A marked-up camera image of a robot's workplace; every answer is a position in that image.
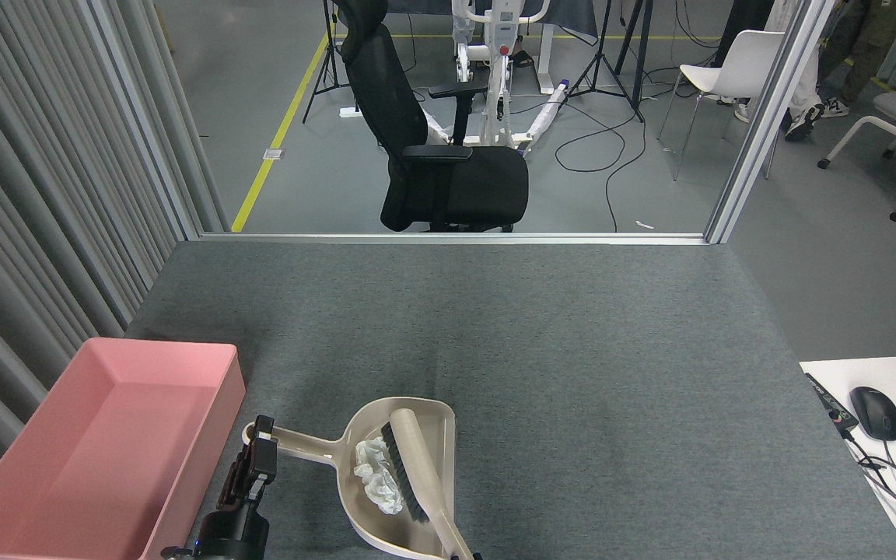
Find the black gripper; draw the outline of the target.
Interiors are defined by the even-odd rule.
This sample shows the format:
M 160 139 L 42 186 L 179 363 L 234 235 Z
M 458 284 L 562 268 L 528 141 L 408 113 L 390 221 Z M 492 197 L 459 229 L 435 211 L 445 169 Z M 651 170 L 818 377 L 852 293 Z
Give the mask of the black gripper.
M 247 433 L 247 447 L 242 447 L 227 472 L 217 511 L 207 514 L 200 525 L 196 559 L 264 559 L 270 522 L 257 506 L 277 474 L 278 446 L 271 439 L 273 429 L 273 418 L 257 415 Z M 246 497 L 252 506 L 228 509 Z

